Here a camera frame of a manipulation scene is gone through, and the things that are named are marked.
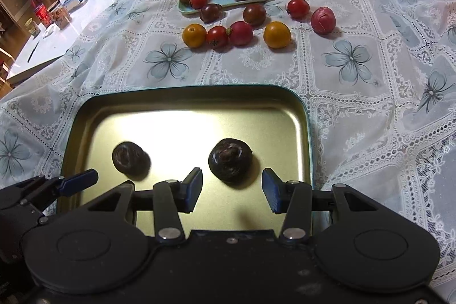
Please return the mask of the dark purple fruit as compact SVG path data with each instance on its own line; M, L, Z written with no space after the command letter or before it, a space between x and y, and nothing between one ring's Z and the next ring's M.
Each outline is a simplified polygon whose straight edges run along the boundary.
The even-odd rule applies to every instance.
M114 147L111 159L117 171L134 179L143 179L149 173L149 155L136 143L119 143Z

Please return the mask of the dark purple plum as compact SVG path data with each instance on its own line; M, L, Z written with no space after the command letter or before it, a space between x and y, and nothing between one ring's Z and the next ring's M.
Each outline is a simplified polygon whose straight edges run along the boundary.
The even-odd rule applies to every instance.
M247 143L235 138L224 138L211 149L209 169L224 183L244 181L253 163L253 151Z

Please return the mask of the yellow tomato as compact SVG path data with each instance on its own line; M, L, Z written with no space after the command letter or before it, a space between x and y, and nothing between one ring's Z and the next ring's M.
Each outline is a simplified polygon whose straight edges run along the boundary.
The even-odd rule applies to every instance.
M291 42L291 31L282 22L270 22L264 29L264 41L271 49L282 49Z
M190 24L182 32L183 42L191 49L198 49L205 44L207 31L200 24Z

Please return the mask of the pink radish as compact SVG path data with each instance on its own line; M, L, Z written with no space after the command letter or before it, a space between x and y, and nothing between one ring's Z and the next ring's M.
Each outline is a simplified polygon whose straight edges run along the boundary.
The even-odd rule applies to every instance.
M317 34L329 34L336 27L334 12L328 7L317 8L311 16L311 26Z
M235 46L246 46L253 38L253 29L244 21L234 22L228 29L230 42Z

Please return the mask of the dark brown tomato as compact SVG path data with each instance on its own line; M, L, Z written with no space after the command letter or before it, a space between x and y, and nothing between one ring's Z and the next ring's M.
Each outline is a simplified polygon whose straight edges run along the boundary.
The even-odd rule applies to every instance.
M262 4L251 4L243 11L243 20L252 27L259 27L264 24L267 12Z
M222 14L221 5L209 3L200 9L199 17L205 24L209 24L218 20Z

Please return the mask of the red cherry tomato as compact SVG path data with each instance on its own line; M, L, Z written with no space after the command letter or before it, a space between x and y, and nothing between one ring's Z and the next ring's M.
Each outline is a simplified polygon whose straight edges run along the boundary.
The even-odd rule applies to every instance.
M303 19L310 12L310 5L305 0L291 0L287 4L286 11L293 19Z

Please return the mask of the gold metal tray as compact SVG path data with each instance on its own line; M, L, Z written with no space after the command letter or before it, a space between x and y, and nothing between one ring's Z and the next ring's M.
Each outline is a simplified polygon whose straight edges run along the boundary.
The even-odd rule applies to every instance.
M237 185L219 180L208 165L218 142L234 138L252 150L253 163ZM195 209L181 215L192 230L279 231L261 186L272 169L283 181L313 181L312 135L307 110L291 90L280 86L192 86L113 93L88 99L76 113L63 159L65 176L88 169L98 182L57 202L60 212L96 198L126 180L111 154L130 141L148 155L145 173L134 179L139 191L160 181L182 181L194 168L203 173Z

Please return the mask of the glass jar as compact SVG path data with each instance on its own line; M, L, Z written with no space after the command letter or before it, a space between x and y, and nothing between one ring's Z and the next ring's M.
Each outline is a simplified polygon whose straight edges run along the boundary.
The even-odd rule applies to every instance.
M66 28L72 21L69 12L67 12L66 8L58 1L48 8L48 12L59 29Z

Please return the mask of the white lace floral tablecloth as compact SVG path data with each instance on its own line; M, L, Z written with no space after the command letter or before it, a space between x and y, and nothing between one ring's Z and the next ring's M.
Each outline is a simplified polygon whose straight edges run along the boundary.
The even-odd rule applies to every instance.
M63 56L1 100L1 186L60 172L76 111L93 96L167 86L274 84L304 101L316 183L346 183L436 237L434 289L455 301L455 0L267 3L291 30L288 49L263 42L194 52L177 0L115 0ZM314 32L330 8L335 29Z

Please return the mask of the red cherry tomato front tray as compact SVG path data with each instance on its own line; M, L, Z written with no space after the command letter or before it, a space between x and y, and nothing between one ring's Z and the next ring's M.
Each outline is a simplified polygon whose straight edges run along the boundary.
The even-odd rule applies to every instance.
M207 4L208 0L189 0L189 5L195 10L202 9Z

